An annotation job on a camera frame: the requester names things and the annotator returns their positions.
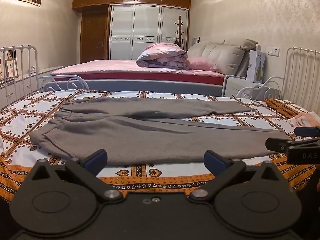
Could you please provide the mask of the grey sweatpants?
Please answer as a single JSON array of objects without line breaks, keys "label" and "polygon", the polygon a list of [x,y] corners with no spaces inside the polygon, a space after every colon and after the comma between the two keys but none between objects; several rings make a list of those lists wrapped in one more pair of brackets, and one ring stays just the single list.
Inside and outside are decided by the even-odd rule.
[{"label": "grey sweatpants", "polygon": [[113,166],[200,162],[207,150],[228,159],[269,155],[266,140],[287,139],[284,131],[193,121],[247,110],[233,100],[78,99],[63,104],[30,139],[63,159],[105,150]]}]

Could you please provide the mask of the folded peach cloth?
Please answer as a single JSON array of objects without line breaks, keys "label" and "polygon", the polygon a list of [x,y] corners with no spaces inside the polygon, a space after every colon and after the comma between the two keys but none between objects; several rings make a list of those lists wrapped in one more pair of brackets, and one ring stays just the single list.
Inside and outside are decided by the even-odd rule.
[{"label": "folded peach cloth", "polygon": [[301,112],[287,122],[293,127],[319,127],[320,117],[315,112]]}]

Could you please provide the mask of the orange heart patterned bedsheet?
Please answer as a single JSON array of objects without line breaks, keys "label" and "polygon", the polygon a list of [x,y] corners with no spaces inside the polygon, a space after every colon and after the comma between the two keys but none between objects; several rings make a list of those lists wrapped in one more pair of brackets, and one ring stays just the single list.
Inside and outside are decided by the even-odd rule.
[{"label": "orange heart patterned bedsheet", "polygon": [[[98,92],[93,90],[63,90],[34,93],[1,110],[1,198],[9,202],[37,160],[47,159],[52,165],[64,160],[32,144],[29,134],[45,125],[61,105],[76,99],[92,98],[154,98],[197,99],[216,101],[216,97],[197,94],[172,94],[142,91]],[[239,98],[249,108],[247,113],[200,117],[200,122],[228,126],[281,129],[294,138],[289,118],[304,108],[288,100],[267,99],[253,101]],[[212,174],[203,163],[141,164],[108,166],[99,178],[114,188],[127,192],[179,192],[190,193],[212,180]]]}]

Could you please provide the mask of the white nightstand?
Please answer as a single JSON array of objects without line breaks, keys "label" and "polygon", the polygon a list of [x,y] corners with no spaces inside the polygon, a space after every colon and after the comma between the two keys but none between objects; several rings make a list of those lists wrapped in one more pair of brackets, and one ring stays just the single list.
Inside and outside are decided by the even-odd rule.
[{"label": "white nightstand", "polygon": [[269,98],[279,99],[282,81],[282,77],[272,76],[263,83],[254,83],[246,80],[244,77],[226,75],[221,96],[251,99],[254,101],[264,101]]}]

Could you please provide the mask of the white cardboard box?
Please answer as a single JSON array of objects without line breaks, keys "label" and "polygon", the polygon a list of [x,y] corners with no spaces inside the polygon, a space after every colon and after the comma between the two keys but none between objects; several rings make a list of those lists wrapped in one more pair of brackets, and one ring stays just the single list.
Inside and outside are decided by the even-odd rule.
[{"label": "white cardboard box", "polygon": [[253,83],[262,83],[266,54],[257,50],[249,51],[249,67],[246,80]]}]

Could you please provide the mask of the large pink bed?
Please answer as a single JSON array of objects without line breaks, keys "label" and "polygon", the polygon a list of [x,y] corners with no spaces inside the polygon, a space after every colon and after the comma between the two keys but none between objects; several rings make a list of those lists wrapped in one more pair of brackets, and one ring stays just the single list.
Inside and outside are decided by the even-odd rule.
[{"label": "large pink bed", "polygon": [[220,96],[225,75],[202,70],[139,67],[135,60],[95,60],[64,67],[51,73],[67,85],[67,76],[76,75],[90,89],[109,92],[150,91]]}]

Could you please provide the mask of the beige padded headboard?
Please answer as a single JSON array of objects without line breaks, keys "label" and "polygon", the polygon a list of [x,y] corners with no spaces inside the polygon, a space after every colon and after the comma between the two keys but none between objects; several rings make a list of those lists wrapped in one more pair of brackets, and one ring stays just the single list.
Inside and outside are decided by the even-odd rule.
[{"label": "beige padded headboard", "polygon": [[249,52],[255,50],[257,44],[257,41],[246,38],[201,41],[188,49],[188,55],[207,59],[224,75],[245,77],[249,67]]}]

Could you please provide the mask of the pink pillow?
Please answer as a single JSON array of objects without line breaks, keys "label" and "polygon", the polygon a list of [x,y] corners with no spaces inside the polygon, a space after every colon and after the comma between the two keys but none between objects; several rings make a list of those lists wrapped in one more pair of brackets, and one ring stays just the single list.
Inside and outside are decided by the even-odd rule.
[{"label": "pink pillow", "polygon": [[193,70],[202,70],[208,72],[218,71],[218,68],[214,63],[202,57],[188,57],[185,63],[189,69]]}]

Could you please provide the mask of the folded pink quilt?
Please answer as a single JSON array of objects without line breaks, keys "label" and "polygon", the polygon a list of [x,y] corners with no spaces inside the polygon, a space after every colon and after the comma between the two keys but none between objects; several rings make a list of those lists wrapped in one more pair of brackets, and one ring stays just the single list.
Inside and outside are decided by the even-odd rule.
[{"label": "folded pink quilt", "polygon": [[136,59],[139,67],[188,69],[186,61],[187,51],[174,43],[155,43],[146,49]]}]

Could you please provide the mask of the framed picture on cabinet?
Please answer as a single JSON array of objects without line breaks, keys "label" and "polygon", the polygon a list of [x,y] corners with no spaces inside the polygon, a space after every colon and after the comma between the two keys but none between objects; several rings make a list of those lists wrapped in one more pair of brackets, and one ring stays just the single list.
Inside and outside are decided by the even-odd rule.
[{"label": "framed picture on cabinet", "polygon": [[16,59],[5,60],[5,71],[6,71],[7,78],[19,77]]}]

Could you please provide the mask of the wooden coat rack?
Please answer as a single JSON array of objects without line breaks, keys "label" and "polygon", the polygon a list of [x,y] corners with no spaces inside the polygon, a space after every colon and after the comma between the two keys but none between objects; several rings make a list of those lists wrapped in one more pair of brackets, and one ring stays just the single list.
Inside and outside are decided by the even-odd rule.
[{"label": "wooden coat rack", "polygon": [[177,31],[175,32],[176,34],[175,44],[178,45],[180,48],[184,49],[184,40],[183,40],[184,32],[182,31],[183,22],[181,19],[181,15],[179,16],[178,22],[175,24],[177,25]]}]

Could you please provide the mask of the white sliding wardrobe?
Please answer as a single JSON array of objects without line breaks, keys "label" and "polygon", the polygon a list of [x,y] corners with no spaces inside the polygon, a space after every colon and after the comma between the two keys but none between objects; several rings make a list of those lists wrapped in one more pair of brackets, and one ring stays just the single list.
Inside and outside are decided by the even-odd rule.
[{"label": "white sliding wardrobe", "polygon": [[189,10],[163,5],[112,5],[108,58],[136,60],[149,45],[175,43],[175,23],[180,15],[184,49],[187,49]]}]

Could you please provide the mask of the brown wooden door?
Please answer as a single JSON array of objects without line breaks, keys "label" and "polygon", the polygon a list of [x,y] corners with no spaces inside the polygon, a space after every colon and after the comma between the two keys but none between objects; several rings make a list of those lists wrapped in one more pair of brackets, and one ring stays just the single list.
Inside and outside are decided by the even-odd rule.
[{"label": "brown wooden door", "polygon": [[85,8],[80,32],[80,63],[106,58],[109,5]]}]

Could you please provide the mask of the white metal daybed frame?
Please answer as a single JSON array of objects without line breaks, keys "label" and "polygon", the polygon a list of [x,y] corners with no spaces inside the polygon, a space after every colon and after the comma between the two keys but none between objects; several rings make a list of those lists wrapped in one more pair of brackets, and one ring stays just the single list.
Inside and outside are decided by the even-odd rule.
[{"label": "white metal daybed frame", "polygon": [[[51,75],[42,78],[47,81],[43,86],[37,85],[36,92],[90,89],[86,81],[76,75],[67,76],[66,86],[55,81]],[[289,100],[308,111],[319,112],[319,51],[295,46],[288,48],[282,78],[279,99]]]}]

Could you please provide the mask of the wall power socket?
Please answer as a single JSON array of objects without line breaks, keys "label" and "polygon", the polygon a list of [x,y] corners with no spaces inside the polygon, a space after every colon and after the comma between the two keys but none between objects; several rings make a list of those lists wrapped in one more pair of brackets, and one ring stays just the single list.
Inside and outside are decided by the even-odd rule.
[{"label": "wall power socket", "polygon": [[267,55],[279,57],[280,48],[279,47],[267,47]]}]

